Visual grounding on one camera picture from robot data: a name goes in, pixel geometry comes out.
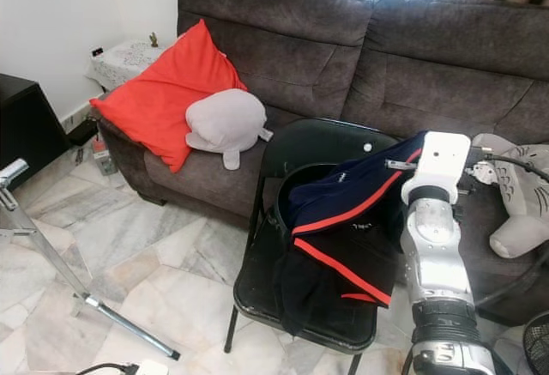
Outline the navy red striped garment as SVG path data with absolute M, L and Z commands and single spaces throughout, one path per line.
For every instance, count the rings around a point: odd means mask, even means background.
M 425 136 L 346 160 L 325 178 L 289 191 L 287 252 L 274 285 L 290 335 L 325 311 L 389 307 L 403 221 L 399 189 L 408 174 L 387 162 L 417 162 Z

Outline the silver clothes rack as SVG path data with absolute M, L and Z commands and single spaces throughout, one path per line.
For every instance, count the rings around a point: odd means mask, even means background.
M 0 206 L 3 208 L 3 214 L 12 222 L 12 227 L 8 231 L 11 235 L 20 235 L 28 238 L 34 243 L 35 248 L 44 255 L 46 260 L 72 289 L 72 297 L 78 300 L 78 306 L 74 309 L 74 314 L 80 311 L 81 305 L 87 305 L 91 309 L 102 313 L 103 316 L 110 318 L 113 323 L 122 325 L 126 330 L 141 337 L 145 342 L 154 345 L 154 348 L 167 355 L 170 360 L 180 360 L 181 355 L 177 350 L 170 348 L 167 343 L 157 339 L 152 333 L 138 327 L 125 316 L 113 310 L 109 305 L 103 303 L 97 297 L 93 296 L 90 289 L 79 280 L 77 275 L 72 272 L 71 267 L 60 257 L 60 254 L 52 248 L 51 242 L 40 231 L 39 227 L 32 222 L 27 213 L 15 199 L 15 195 L 9 191 L 9 186 L 13 179 L 19 178 L 30 166 L 23 159 L 13 160 L 12 163 L 1 168 L 0 171 Z

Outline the black low cabinet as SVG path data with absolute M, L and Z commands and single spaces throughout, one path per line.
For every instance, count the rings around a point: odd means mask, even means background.
M 0 76 L 0 147 L 3 165 L 23 159 L 28 169 L 13 179 L 15 190 L 71 147 L 38 83 Z

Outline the small white red box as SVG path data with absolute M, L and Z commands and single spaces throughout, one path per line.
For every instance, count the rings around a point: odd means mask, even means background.
M 93 139 L 93 158 L 95 165 L 103 176 L 110 176 L 115 172 L 118 172 L 111 152 L 101 136 L 96 136 Z

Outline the white lace covered side table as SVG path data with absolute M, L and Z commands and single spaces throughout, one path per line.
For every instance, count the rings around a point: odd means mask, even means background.
M 165 49 L 165 43 L 154 48 L 149 39 L 127 40 L 110 48 L 94 49 L 85 77 L 97 83 L 103 92 L 110 92 L 139 76 Z

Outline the red pillow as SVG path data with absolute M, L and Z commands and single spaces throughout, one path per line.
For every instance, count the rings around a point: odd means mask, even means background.
M 105 98 L 90 100 L 102 118 L 179 172 L 190 155 L 187 111 L 203 98 L 247 89 L 232 62 L 217 49 L 207 22 L 198 21 L 139 76 Z

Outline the grey seal plush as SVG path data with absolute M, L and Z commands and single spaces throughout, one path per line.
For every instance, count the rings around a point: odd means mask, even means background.
M 190 148 L 220 153 L 227 170 L 238 170 L 242 153 L 257 141 L 268 142 L 272 131 L 264 128 L 267 116 L 263 104 L 243 89 L 221 90 L 198 100 L 187 109 Z

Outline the black folding chair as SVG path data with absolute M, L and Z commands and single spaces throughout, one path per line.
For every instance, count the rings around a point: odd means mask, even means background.
M 335 166 L 346 160 L 368 158 L 399 142 L 364 125 L 330 119 L 301 119 L 274 133 L 260 160 L 250 235 L 244 246 L 242 268 L 232 286 L 235 315 L 255 318 L 260 323 L 285 331 L 281 324 L 282 309 L 275 277 L 289 245 L 289 191 L 298 185 L 325 178 Z M 410 179 L 416 164 L 388 160 L 387 167 L 406 172 Z M 403 200 L 401 214 L 396 281 L 400 269 L 407 262 L 401 249 L 401 234 L 407 221 L 407 204 Z M 330 350 L 349 353 L 353 360 L 347 375 L 356 375 L 362 353 L 376 335 L 377 314 L 381 308 L 384 307 L 354 305 L 325 311 L 294 336 L 302 336 Z

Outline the dark brown fabric sofa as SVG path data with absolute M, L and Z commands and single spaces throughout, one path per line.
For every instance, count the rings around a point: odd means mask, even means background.
M 397 139 L 420 130 L 495 133 L 549 143 L 549 6 L 491 0 L 178 0 L 178 33 L 205 21 L 267 127 L 301 118 L 364 125 Z M 264 143 L 228 171 L 192 152 L 178 174 L 99 118 L 107 150 L 130 187 L 247 233 Z M 474 296 L 497 292 L 537 261 L 495 254 L 489 237 L 507 214 L 495 185 L 462 179 L 462 260 Z M 525 324 L 549 311 L 549 264 L 479 307 L 494 323 Z

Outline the black fan grill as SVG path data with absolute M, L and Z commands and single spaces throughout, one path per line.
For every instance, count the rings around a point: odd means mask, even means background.
M 549 375 L 549 310 L 533 317 L 522 332 L 527 366 L 533 375 Z

